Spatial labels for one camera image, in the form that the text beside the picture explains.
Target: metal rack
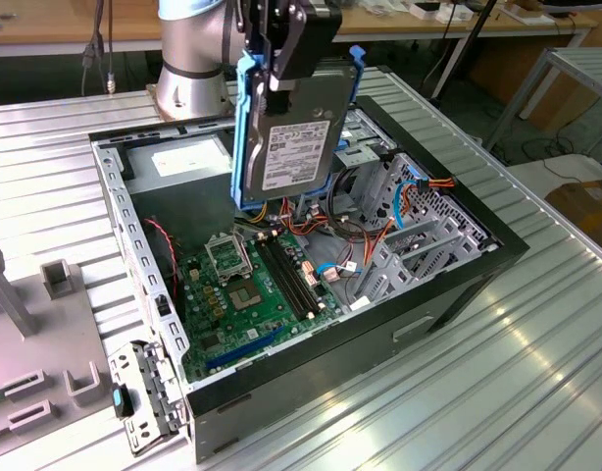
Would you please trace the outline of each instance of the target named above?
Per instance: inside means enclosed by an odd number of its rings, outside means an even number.
[[[517,92],[515,92],[512,100],[510,100],[510,103],[508,103],[506,109],[499,117],[499,120],[497,120],[492,133],[484,142],[485,149],[490,150],[493,148],[502,133],[510,125],[519,108],[526,101],[527,96],[549,68],[552,71],[564,72],[602,97],[602,47],[545,49],[536,61],[536,64],[534,64],[534,67],[529,71],[529,74],[527,74],[524,82]],[[526,108],[521,113],[522,119],[526,119],[536,105],[538,105],[538,102],[556,76],[557,74],[550,74],[541,82],[527,103]],[[602,139],[602,131],[599,135],[599,139],[586,150],[586,153],[589,153],[597,142]]]
[[[360,92],[530,251],[446,329],[202,469],[403,469],[406,462],[411,469],[602,468],[602,249],[394,74],[366,70]],[[0,107],[0,246],[7,275],[21,278],[57,255],[82,263],[107,353],[146,330],[86,135],[158,122],[145,92]],[[187,470],[192,459],[183,439],[133,458],[122,424],[107,408],[1,456],[0,469]]]

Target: pci slot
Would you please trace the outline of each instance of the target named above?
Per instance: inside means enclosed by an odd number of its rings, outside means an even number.
[[[282,330],[283,327],[280,327],[259,339],[253,340],[243,346],[239,346],[238,348],[232,351],[228,351],[227,353],[223,353],[222,355],[217,356],[212,360],[208,360],[205,363],[205,367],[208,370],[211,370],[213,368],[226,365],[230,361],[242,358],[243,356],[246,356],[249,353],[253,353],[254,351],[259,350],[260,348],[264,348],[265,346],[268,346],[271,343],[273,343],[277,334],[279,334],[279,332],[281,332]]]

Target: blue cable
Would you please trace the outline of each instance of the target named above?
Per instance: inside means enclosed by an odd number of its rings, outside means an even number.
[[[335,267],[336,264],[335,263],[324,263],[323,265],[321,265],[319,268],[317,268],[317,273],[320,275],[322,274],[325,270],[331,268],[331,267]]]
[[[317,273],[321,275],[325,270],[328,270],[329,268],[333,267],[343,268],[341,265],[338,265],[336,263],[324,263],[319,268],[317,268]],[[356,270],[354,273],[362,273],[362,270]]]
[[[405,180],[402,183],[400,183],[397,188],[395,189],[395,197],[394,200],[392,201],[392,208],[394,210],[395,213],[395,224],[397,225],[397,228],[399,229],[403,229],[403,221],[401,220],[401,188],[403,188],[404,184],[417,184],[417,182],[415,182],[414,180]]]

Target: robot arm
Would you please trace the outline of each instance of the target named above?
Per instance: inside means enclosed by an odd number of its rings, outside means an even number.
[[[159,107],[176,119],[229,111],[220,63],[235,64],[242,52],[231,186],[237,207],[323,192],[363,52],[322,60],[341,23],[328,0],[235,1],[188,2],[191,9],[160,2]]]

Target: sticker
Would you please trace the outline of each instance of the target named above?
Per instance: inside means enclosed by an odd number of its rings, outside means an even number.
[[[344,265],[344,269],[347,272],[355,272],[357,268],[358,268],[358,264],[356,262],[349,261]]]
[[[602,188],[585,188],[585,190],[593,199],[602,200]]]
[[[162,150],[153,154],[153,164],[160,177],[182,174],[193,170],[230,169],[229,158],[213,139],[203,139],[180,149]]]
[[[271,128],[262,190],[315,179],[328,130],[329,121]]]

